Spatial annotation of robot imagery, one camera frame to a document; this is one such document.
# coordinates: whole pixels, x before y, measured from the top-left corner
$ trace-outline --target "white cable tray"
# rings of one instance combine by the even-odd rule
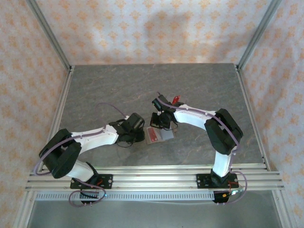
[[[71,192],[67,191],[40,191],[37,193],[37,201],[67,201]],[[98,197],[91,199],[75,193],[72,195],[72,200],[98,200],[103,192],[97,194],[89,194],[90,196]],[[108,191],[103,200],[115,201],[180,201],[180,200],[214,200],[212,191],[158,191],[158,192],[129,192],[129,191]]]

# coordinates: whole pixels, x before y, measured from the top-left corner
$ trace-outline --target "floral wallpaper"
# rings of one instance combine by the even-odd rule
[[[0,227],[47,140],[66,70],[25,0],[0,4]]]
[[[304,2],[282,1],[244,76],[273,169],[304,227]]]
[[[70,64],[238,63],[270,0],[38,0]]]

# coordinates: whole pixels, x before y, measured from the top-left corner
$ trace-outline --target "metal corner post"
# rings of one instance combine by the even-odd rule
[[[271,3],[268,6],[268,9],[266,10],[266,13],[264,14],[260,24],[258,25],[251,41],[249,42],[242,58],[239,61],[239,64],[237,65],[237,69],[241,70],[246,62],[248,61],[251,53],[255,49],[257,43],[259,42],[260,38],[262,37],[265,29],[267,28],[271,18],[273,17],[274,13],[276,12],[277,8],[279,7],[282,0],[272,0]]]
[[[61,94],[60,94],[60,97],[59,97],[59,101],[58,101],[58,104],[57,104],[57,108],[56,108],[56,111],[55,111],[55,115],[54,115],[54,118],[53,118],[53,121],[52,121],[50,131],[48,133],[46,143],[48,143],[52,139],[52,137],[56,134],[56,132],[59,129],[61,116],[62,116],[63,109],[64,109],[64,106],[65,106],[65,103],[66,103],[67,93],[68,93],[68,90],[70,88],[74,68],[75,68],[75,66],[72,66],[70,68],[70,70],[68,71],[67,76],[66,76],[66,81],[64,82],[64,84],[62,86]],[[43,168],[43,162],[40,164],[38,171],[41,172],[42,168]]]
[[[264,164],[265,164],[267,170],[270,171],[271,170],[270,169],[270,163],[268,161],[268,157],[266,155],[266,152],[265,152],[262,140],[261,140],[261,135],[260,135],[260,132],[258,130],[257,123],[255,121],[255,115],[252,111],[252,105],[251,105],[251,103],[249,101],[249,98],[248,98],[248,92],[247,92],[246,87],[245,87],[244,82],[243,82],[243,71],[238,70],[237,66],[235,66],[235,68],[236,68],[237,77],[238,77],[238,80],[239,80],[239,83],[240,83],[240,86],[241,86],[241,89],[242,89],[242,92],[243,92],[244,100],[245,100],[245,103],[246,103],[246,106],[247,106],[247,109],[248,109],[248,112],[249,112],[249,116],[250,116],[250,120],[251,120],[251,123],[252,123],[252,126],[253,126],[253,130],[256,134],[256,140],[257,140],[258,146],[260,148],[262,158],[264,160]]]
[[[28,3],[28,6],[31,8],[34,15],[36,16],[39,24],[41,25],[44,33],[46,34],[48,40],[52,44],[52,47],[54,48],[55,52],[58,54],[63,66],[67,70],[69,70],[71,66],[70,66],[70,64],[67,60],[67,57],[66,57],[65,53],[63,52],[63,50],[61,49],[53,31],[51,30],[51,27],[49,26],[46,18],[44,17],[44,15],[43,15],[41,9],[39,8],[36,0],[26,0],[26,1]]]

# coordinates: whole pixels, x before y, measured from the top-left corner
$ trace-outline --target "black bracket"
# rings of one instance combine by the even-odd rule
[[[230,173],[223,183],[215,183],[212,181],[211,177],[212,175],[210,173],[196,174],[196,184],[198,189],[237,189],[239,187],[238,177],[235,173]]]
[[[113,175],[112,174],[94,174],[94,183],[90,183],[99,187],[102,187],[103,189],[111,189],[113,184]],[[71,180],[71,189],[96,189],[91,188],[87,185],[84,185],[80,182],[78,182],[75,178],[72,178]]]
[[[235,139],[240,142],[244,134],[230,113],[226,109],[221,108],[216,112],[215,116],[223,122],[234,135]],[[222,129],[221,124],[214,118],[207,120],[204,125],[213,148],[221,154],[230,155],[236,143],[227,130]]]

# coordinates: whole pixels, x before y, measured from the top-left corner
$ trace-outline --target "robotic arm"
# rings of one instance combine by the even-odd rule
[[[243,132],[229,112],[226,109],[220,109],[217,112],[204,111],[191,108],[181,102],[172,104],[163,95],[159,95],[152,103],[158,110],[158,113],[152,114],[150,126],[169,129],[172,121],[174,123],[191,124],[207,131],[211,144],[216,151],[215,161],[210,175],[211,181],[217,187],[225,186],[230,176],[229,165],[231,153],[236,148],[236,143],[226,129],[212,118],[212,116],[219,118],[232,132],[236,140],[240,142],[240,139],[243,137]]]
[[[41,150],[41,158],[47,151],[57,144],[56,147],[43,160],[46,167],[50,170],[55,179],[64,176],[72,177],[71,188],[88,188],[75,180],[79,179],[88,184],[97,185],[100,180],[107,177],[100,176],[94,167],[88,162],[84,163],[78,160],[78,156],[90,149],[111,145],[119,142],[133,144],[144,140],[143,131],[144,119],[137,113],[130,117],[107,124],[103,128],[90,130],[87,132],[72,132],[67,129],[58,131],[49,143]]]

